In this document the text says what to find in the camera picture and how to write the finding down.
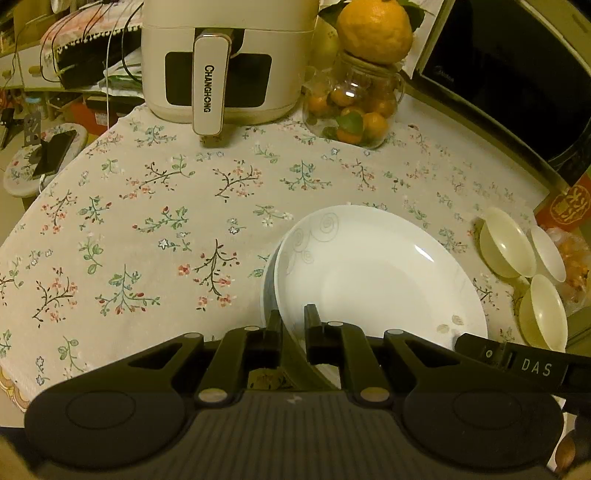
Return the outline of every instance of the changhong logo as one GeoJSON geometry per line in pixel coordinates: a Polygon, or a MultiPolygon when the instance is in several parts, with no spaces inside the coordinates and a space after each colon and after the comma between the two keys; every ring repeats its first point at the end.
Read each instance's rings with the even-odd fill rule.
{"type": "Polygon", "coordinates": [[[203,112],[208,113],[212,111],[212,81],[213,65],[205,65],[205,83],[203,87],[203,112]]]}

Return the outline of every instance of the cream bowl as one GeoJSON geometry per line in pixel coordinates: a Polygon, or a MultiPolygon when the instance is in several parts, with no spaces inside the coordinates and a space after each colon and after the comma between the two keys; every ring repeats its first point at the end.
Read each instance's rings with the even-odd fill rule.
{"type": "Polygon", "coordinates": [[[535,273],[545,276],[554,284],[564,282],[566,280],[564,261],[550,236],[535,225],[530,229],[528,237],[534,247],[537,263],[535,273]]]}
{"type": "Polygon", "coordinates": [[[531,287],[521,300],[519,326],[531,346],[564,352],[568,336],[566,314],[556,288],[543,275],[531,279],[531,287]]]}
{"type": "Polygon", "coordinates": [[[497,275],[516,278],[535,275],[535,254],[517,222],[496,207],[487,209],[480,231],[480,251],[497,275]]]}

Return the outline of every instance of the table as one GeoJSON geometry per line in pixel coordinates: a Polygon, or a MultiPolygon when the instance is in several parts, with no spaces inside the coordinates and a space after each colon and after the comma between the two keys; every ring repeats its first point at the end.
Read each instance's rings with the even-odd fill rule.
{"type": "MultiPolygon", "coordinates": [[[[63,169],[66,168],[66,165],[74,160],[86,146],[88,132],[82,125],[65,123],[48,128],[41,133],[41,138],[49,142],[53,135],[67,132],[69,130],[76,130],[76,136],[66,152],[66,156],[60,166],[60,171],[56,175],[59,175],[63,169]]],[[[38,145],[34,147],[22,147],[8,164],[8,168],[4,172],[4,189],[10,195],[20,198],[35,197],[38,195],[39,179],[33,180],[31,178],[37,165],[31,164],[28,161],[31,154],[38,148],[38,145]]],[[[44,184],[48,185],[56,175],[47,176],[44,184]]]]}
{"type": "Polygon", "coordinates": [[[502,181],[416,124],[396,123],[369,151],[315,137],[296,112],[204,145],[140,106],[48,185],[0,249],[0,385],[25,410],[53,384],[184,332],[260,325],[281,237],[347,202],[435,237],[472,279],[490,338],[522,342],[515,285],[476,248],[489,205],[535,221],[502,181]]]}

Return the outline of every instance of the smartphone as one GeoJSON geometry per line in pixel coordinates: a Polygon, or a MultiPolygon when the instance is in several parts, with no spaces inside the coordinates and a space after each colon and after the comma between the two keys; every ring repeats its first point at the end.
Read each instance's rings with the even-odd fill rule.
{"type": "Polygon", "coordinates": [[[53,135],[51,140],[47,143],[47,155],[45,158],[39,160],[31,178],[36,180],[43,174],[46,176],[55,175],[59,171],[61,162],[64,161],[64,157],[74,141],[75,136],[76,130],[69,130],[67,132],[62,132],[61,134],[53,135]]]}

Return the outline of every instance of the plastic bag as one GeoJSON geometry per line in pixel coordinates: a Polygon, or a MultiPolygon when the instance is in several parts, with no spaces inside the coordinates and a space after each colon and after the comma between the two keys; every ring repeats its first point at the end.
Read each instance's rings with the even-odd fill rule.
{"type": "Polygon", "coordinates": [[[569,316],[591,304],[591,250],[587,242],[575,233],[560,228],[550,228],[548,235],[558,248],[566,268],[566,281],[556,285],[562,298],[566,315],[569,316]]]}

